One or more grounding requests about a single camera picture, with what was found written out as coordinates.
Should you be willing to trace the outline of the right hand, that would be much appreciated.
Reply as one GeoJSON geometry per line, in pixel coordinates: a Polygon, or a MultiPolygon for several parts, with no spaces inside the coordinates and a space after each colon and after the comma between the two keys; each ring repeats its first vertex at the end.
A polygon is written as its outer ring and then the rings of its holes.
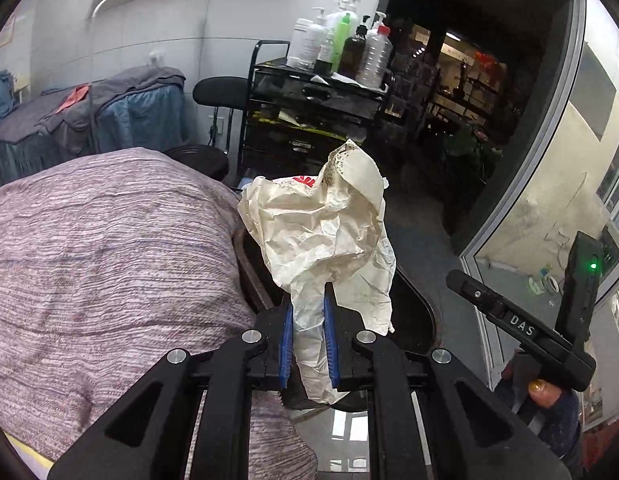
{"type": "Polygon", "coordinates": [[[501,372],[494,392],[510,410],[519,401],[533,402],[543,416],[538,437],[559,458],[566,458],[579,443],[579,398],[573,390],[540,378],[537,362],[526,352],[515,352],[501,372]]]}

